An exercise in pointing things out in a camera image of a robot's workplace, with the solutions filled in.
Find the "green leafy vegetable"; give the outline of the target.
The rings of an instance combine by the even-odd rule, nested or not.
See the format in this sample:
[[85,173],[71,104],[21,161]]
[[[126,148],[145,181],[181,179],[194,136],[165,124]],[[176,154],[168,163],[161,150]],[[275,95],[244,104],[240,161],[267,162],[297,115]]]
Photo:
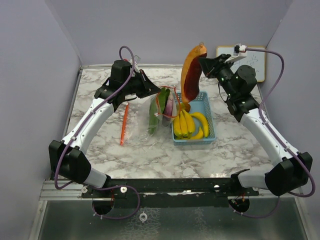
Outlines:
[[160,122],[165,106],[169,97],[170,90],[166,87],[162,87],[161,91],[151,99],[149,106],[149,121],[148,121],[148,133],[153,135]]

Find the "blue perforated plastic basket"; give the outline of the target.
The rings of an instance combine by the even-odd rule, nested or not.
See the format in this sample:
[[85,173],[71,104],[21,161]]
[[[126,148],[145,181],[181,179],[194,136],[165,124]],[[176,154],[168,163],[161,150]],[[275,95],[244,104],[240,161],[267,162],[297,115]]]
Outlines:
[[211,144],[216,140],[216,130],[208,93],[206,91],[200,91],[197,97],[189,104],[190,113],[199,112],[206,117],[208,121],[209,135],[208,137],[203,137],[201,139],[178,139],[174,134],[173,125],[171,124],[173,144],[175,146]]

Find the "yellow banana bunch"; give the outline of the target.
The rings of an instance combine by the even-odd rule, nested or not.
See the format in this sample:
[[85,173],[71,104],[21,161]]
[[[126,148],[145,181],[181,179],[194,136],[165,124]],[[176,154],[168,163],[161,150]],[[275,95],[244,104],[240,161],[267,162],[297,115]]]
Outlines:
[[190,139],[196,131],[196,125],[191,115],[184,109],[173,120],[173,133],[178,139]]

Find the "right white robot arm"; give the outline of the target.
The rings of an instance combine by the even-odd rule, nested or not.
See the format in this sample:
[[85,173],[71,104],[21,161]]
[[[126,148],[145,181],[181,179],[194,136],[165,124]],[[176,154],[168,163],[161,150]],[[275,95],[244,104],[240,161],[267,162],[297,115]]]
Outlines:
[[251,94],[257,85],[255,69],[241,65],[233,72],[229,58],[229,54],[221,54],[216,58],[200,57],[198,61],[208,79],[218,80],[227,94],[225,103],[230,114],[253,134],[273,166],[267,172],[245,169],[232,174],[235,180],[229,184],[230,191],[240,196],[248,188],[259,188],[281,196],[304,186],[313,162],[311,155],[301,153],[286,141],[260,109]]

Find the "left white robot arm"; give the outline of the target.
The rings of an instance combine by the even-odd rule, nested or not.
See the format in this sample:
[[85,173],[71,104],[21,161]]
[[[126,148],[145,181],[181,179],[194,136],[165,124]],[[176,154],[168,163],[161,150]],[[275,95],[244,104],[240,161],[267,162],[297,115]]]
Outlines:
[[77,125],[62,140],[53,140],[48,147],[54,180],[65,177],[78,184],[89,185],[97,196],[106,197],[111,190],[110,176],[92,167],[86,157],[87,150],[104,122],[113,115],[126,96],[140,99],[161,90],[127,60],[116,60],[107,80],[99,87],[94,98]]

